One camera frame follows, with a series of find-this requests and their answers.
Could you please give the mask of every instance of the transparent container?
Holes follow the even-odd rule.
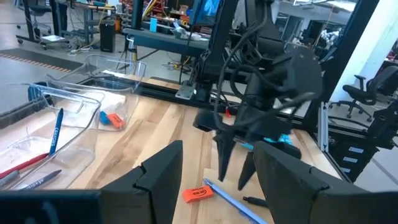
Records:
[[[23,189],[56,170],[61,171],[55,178],[37,188],[67,188],[95,158],[101,103],[34,84],[0,87],[0,174],[16,167],[20,172],[0,189]],[[56,127],[61,108],[63,119]],[[59,133],[55,152],[46,155],[55,130]]]
[[[47,85],[87,96],[101,102],[99,129],[123,130],[133,114],[138,101],[138,86],[144,77],[146,64],[102,55],[89,55],[84,65],[76,70],[54,78],[46,75]],[[118,82],[114,77],[134,80],[129,84]],[[117,117],[115,124],[107,119]]]

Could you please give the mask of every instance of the wooden tabletop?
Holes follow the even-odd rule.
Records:
[[[158,80],[146,82],[178,88],[176,84]],[[192,126],[197,111],[198,108],[141,96],[125,130],[99,132],[95,160],[70,188],[101,188],[140,165],[174,140],[180,139],[183,141],[183,171],[173,223],[249,223],[235,208],[217,195],[193,203],[185,203],[182,199],[182,191],[202,186],[204,177],[212,180],[237,200],[241,201],[242,196],[264,198],[256,174],[242,191],[237,190],[239,175],[248,151],[240,144],[234,148],[225,180],[217,180],[218,155],[216,144],[212,141],[214,132],[205,133]],[[28,118],[25,122],[31,126],[38,126],[40,124],[37,120],[37,117]],[[338,177],[308,133],[293,130],[290,138],[293,144],[300,148],[304,162]],[[248,207],[268,223],[273,223],[268,209],[255,205]]]

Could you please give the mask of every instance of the concrete floor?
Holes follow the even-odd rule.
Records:
[[[62,58],[65,60],[71,60],[71,61],[76,61],[76,62],[84,62],[84,59],[87,55],[89,54],[101,54],[101,55],[109,55],[109,56],[114,56],[114,57],[120,57],[121,52],[123,51],[124,47],[124,37],[122,35],[117,36],[117,46],[116,46],[116,52],[113,54],[110,53],[104,53],[100,52],[98,49],[93,49],[90,50],[89,52],[80,52],[76,54],[75,56],[69,55],[70,49],[66,48],[65,44],[56,44],[56,45],[49,45],[48,50],[43,50],[41,46],[38,44],[30,43],[25,41],[23,44],[18,44],[15,35],[27,35],[27,29],[25,25],[25,17],[23,11],[17,9],[13,5],[12,0],[0,0],[0,50],[4,49],[14,49],[14,48],[22,48],[24,50],[30,50],[34,52],[38,52],[40,54],[45,54],[45,55],[50,55],[53,57],[58,57]],[[77,27],[82,27],[81,22],[79,22],[79,19],[82,18],[80,12],[71,12],[71,14],[68,14],[68,28],[72,29],[73,26],[75,28]],[[51,14],[46,14],[43,17],[38,17],[37,20],[39,22],[44,22],[52,26],[52,18]],[[16,27],[17,24],[20,24],[22,27],[21,29],[18,29]],[[139,57],[151,52],[153,49],[148,49],[145,47],[138,47],[138,55]],[[170,62],[172,59],[173,60],[179,60],[180,55],[178,54],[173,54],[173,53],[167,53],[164,51],[159,51],[150,57],[145,58],[142,60],[147,64],[147,70],[146,70],[146,77],[159,77],[167,80],[173,80],[173,81],[178,81],[178,76],[179,76],[179,71],[176,70],[168,70],[165,68],[163,65],[167,64]],[[62,72],[47,69],[44,67],[39,67],[35,65],[31,65],[28,63],[23,63],[23,62],[18,62],[15,60],[7,59],[7,58],[2,58],[0,57],[0,67],[2,68],[3,72],[5,74],[0,76],[0,83],[32,83],[32,82],[37,82],[37,81],[43,81],[44,80],[44,74],[48,73],[51,74],[55,77],[59,77],[60,75],[63,75]],[[182,80],[188,79],[188,75],[183,74]],[[224,85],[224,91],[229,91],[229,85],[225,84]],[[239,89],[244,89],[244,85],[238,86]],[[11,109],[14,105],[15,102],[9,102],[9,98],[7,95],[1,95],[0,96],[0,105],[1,106],[1,111],[6,111]],[[297,112],[297,115],[299,116],[304,116],[305,112],[307,111],[307,108],[309,106],[309,102],[304,104],[301,109]],[[378,104],[376,106],[365,106],[365,109],[368,110],[371,114],[379,110],[381,108],[387,107],[386,104]],[[346,106],[341,106],[341,107],[334,107],[329,111],[330,116],[337,116],[341,118],[345,118],[347,114],[347,109],[348,107]],[[357,110],[354,110],[352,119],[355,121],[359,121],[360,123],[370,125],[369,122],[366,121],[367,116],[365,114],[358,114]],[[347,123],[344,121],[338,121],[338,120],[332,120],[331,123],[337,123],[340,125],[344,126],[350,126],[353,128],[358,128],[358,129],[363,129],[363,127],[352,124],[352,123]],[[383,164],[384,170],[387,170],[387,173],[385,171],[377,171],[376,173],[373,173],[374,175],[380,177],[379,178],[379,183],[377,182],[372,182],[369,181],[367,178],[358,178],[358,181],[362,181],[361,186],[369,185],[371,183],[372,187],[370,187],[368,190],[372,191],[379,191],[379,190],[388,190],[383,188],[383,181],[384,182],[389,182],[386,184],[386,186],[391,186],[390,182],[396,182],[398,179],[398,173],[397,169],[394,168],[394,164],[396,163],[395,161],[392,161],[391,157],[392,154],[397,154],[398,150],[396,148],[393,149],[393,151],[385,151],[382,150],[381,152],[378,152],[374,158],[375,162],[371,162],[370,166],[375,166],[375,164]],[[373,169],[368,171],[368,174],[372,174],[371,172],[374,172]]]

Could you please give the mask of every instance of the orange eraser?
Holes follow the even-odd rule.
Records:
[[[184,198],[184,201],[187,203],[210,198],[213,195],[214,195],[213,191],[207,185],[204,187],[199,187],[197,189],[187,189],[182,192],[182,197]]]
[[[124,126],[124,121],[122,119],[120,119],[120,117],[113,113],[113,114],[107,114],[106,115],[108,117],[108,119],[111,121],[111,123],[113,124],[113,126],[115,128],[122,128]]]

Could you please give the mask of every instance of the pen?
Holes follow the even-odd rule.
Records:
[[[55,153],[55,150],[57,149],[57,143],[58,143],[58,137],[59,137],[60,131],[61,131],[62,119],[63,119],[63,108],[61,108],[60,111],[58,112],[57,122],[55,123],[54,134],[52,136],[50,155]]]
[[[56,177],[59,173],[61,173],[62,170],[57,170],[52,172],[49,175],[46,175],[45,177],[36,180],[35,182],[29,184],[28,186],[24,187],[21,190],[33,190],[36,189],[37,187],[40,187],[41,185],[47,183],[48,181],[50,181],[51,179],[53,179],[54,177]]]
[[[228,195],[225,191],[221,190],[217,185],[215,185],[211,180],[204,178],[203,182],[206,185],[209,185],[210,188],[216,192],[219,196],[221,196],[223,199],[225,199],[228,203],[230,203],[232,206],[237,208],[239,212],[244,215],[249,221],[255,224],[267,224],[266,221],[264,221],[261,217],[256,215],[254,212],[252,212],[250,209],[248,209],[246,206],[244,206],[242,203],[239,201],[235,200],[232,198],[230,195]]]
[[[266,200],[256,198],[256,197],[243,197],[243,200],[247,201],[250,204],[261,206],[264,208],[268,208],[268,203]]]
[[[19,175],[18,170],[12,171],[10,174],[8,174],[7,176],[0,179],[0,187],[3,187],[5,185],[9,184],[11,181],[13,181],[15,178],[17,178],[18,175]]]
[[[26,167],[29,167],[32,164],[35,164],[36,162],[41,161],[42,159],[46,158],[48,156],[48,153],[43,153],[41,155],[36,156],[35,158],[28,160],[26,162],[23,162],[19,164],[18,166],[15,166],[9,170],[6,170],[2,173],[0,173],[0,178],[5,178],[8,174],[12,173],[15,170],[22,170],[25,169]]]

